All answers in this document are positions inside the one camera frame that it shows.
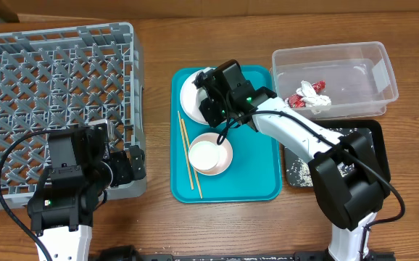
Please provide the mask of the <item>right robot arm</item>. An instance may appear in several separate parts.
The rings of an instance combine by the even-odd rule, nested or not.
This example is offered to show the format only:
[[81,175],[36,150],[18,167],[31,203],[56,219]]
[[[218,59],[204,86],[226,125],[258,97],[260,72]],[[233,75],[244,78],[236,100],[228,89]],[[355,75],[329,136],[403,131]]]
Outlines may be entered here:
[[362,134],[342,135],[301,116],[276,92],[254,88],[236,60],[199,72],[194,81],[199,111],[212,127],[224,123],[217,142],[234,124],[274,138],[308,164],[315,197],[332,224],[329,260],[369,260],[368,232],[390,194],[382,170]]

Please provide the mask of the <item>white paper cup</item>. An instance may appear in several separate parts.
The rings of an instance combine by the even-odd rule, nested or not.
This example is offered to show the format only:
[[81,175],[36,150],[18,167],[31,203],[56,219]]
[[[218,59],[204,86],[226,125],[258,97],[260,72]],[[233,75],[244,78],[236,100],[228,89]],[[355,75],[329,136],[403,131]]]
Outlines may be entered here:
[[199,141],[193,144],[188,153],[189,162],[198,170],[210,170],[219,160],[219,151],[210,141]]

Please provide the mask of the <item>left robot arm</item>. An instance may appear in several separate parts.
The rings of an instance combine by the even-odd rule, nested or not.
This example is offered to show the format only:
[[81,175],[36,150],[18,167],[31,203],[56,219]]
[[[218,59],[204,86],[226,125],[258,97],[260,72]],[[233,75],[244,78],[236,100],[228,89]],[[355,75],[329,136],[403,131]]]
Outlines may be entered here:
[[138,145],[111,152],[104,123],[55,130],[48,147],[51,163],[28,202],[38,256],[87,260],[93,213],[106,202],[108,187],[145,179],[145,153]]

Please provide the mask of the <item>pink bowl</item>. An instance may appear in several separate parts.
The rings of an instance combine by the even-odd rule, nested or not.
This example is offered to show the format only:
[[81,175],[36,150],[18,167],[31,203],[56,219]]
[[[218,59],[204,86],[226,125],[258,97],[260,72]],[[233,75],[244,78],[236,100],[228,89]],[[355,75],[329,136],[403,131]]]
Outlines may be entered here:
[[217,138],[219,134],[218,133],[203,133],[200,136],[197,136],[191,143],[190,148],[193,144],[199,141],[210,141],[214,145],[217,146],[219,151],[219,160],[213,168],[210,170],[198,170],[199,173],[202,173],[204,175],[219,175],[222,172],[226,171],[228,167],[230,166],[232,159],[233,159],[233,149],[229,141],[225,140],[221,145],[217,145]]

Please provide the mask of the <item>white rice grains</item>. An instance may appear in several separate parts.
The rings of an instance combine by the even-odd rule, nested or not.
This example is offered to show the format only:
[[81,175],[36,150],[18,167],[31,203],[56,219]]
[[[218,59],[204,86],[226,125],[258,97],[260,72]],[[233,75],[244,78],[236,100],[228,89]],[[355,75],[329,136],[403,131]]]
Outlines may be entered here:
[[[369,128],[331,128],[331,131],[348,136],[350,133],[358,132],[363,135],[374,149],[372,132]],[[284,148],[284,159],[286,166],[286,180],[290,186],[294,187],[313,187],[308,164],[299,158],[291,150]]]

